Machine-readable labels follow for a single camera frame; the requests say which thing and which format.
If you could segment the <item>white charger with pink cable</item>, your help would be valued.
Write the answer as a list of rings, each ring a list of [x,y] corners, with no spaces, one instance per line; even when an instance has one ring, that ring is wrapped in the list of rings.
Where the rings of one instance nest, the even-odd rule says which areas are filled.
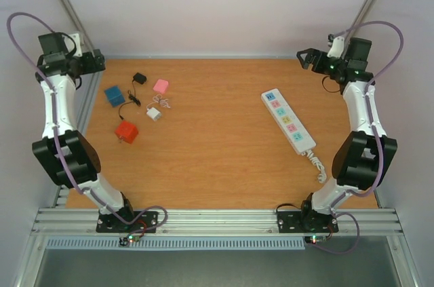
[[[169,100],[167,98],[164,98],[161,94],[155,95],[152,99],[152,102],[147,104],[146,115],[150,117],[153,121],[157,121],[162,116],[159,107],[164,109],[171,108]]]

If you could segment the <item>white power strip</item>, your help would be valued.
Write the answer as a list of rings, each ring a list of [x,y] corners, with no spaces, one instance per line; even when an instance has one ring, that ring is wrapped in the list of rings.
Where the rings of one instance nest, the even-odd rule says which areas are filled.
[[[298,155],[316,147],[316,142],[277,88],[263,92],[261,100]]]

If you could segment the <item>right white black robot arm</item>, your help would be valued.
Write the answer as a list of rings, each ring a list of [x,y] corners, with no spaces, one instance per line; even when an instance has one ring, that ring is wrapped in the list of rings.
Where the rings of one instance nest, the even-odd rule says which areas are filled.
[[[334,156],[332,178],[301,205],[299,223],[305,232],[330,227],[333,211],[352,196],[367,197],[381,184],[397,152],[397,141],[382,127],[375,103],[375,80],[366,70],[371,41],[335,37],[330,50],[297,52],[304,69],[335,81],[349,112],[350,133]]]

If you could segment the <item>red cube socket adapter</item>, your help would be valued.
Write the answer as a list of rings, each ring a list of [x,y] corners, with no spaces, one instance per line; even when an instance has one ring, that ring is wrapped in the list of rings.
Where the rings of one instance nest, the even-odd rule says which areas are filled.
[[[116,128],[115,135],[119,142],[125,142],[127,144],[132,144],[138,135],[138,128],[128,122],[123,120]]]

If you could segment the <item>blue cube socket adapter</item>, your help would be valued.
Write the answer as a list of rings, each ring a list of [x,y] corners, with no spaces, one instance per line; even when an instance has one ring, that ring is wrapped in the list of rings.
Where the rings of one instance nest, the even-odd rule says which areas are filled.
[[[118,107],[125,102],[123,93],[118,85],[105,89],[104,95],[112,107]]]

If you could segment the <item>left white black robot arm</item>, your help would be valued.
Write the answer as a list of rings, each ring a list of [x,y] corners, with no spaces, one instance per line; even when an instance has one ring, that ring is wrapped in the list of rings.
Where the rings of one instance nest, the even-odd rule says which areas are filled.
[[[99,209],[99,221],[107,227],[130,231],[136,213],[129,200],[102,175],[96,150],[77,128],[74,111],[76,81],[82,75],[105,69],[100,50],[81,52],[80,36],[53,32],[38,38],[42,55],[35,77],[44,94],[45,127],[32,151],[51,180],[75,189]]]

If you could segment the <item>pink cube socket adapter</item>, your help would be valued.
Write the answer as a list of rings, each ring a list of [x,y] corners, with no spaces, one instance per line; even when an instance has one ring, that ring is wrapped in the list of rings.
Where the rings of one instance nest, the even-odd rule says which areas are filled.
[[[169,87],[169,81],[164,79],[158,79],[153,86],[153,90],[159,94],[165,94]]]

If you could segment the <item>black plug adapter with cable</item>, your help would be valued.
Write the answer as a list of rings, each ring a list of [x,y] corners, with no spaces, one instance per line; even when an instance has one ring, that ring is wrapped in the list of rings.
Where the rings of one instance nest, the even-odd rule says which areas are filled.
[[[147,82],[147,77],[145,75],[143,75],[142,73],[136,73],[135,75],[133,75],[133,77],[132,77],[132,90],[127,91],[128,101],[123,102],[118,109],[118,116],[119,116],[120,120],[123,121],[125,119],[125,117],[121,114],[121,110],[123,109],[124,106],[129,105],[129,104],[134,104],[137,107],[142,106],[142,103],[137,96],[136,85],[137,84],[144,85],[146,82]]]

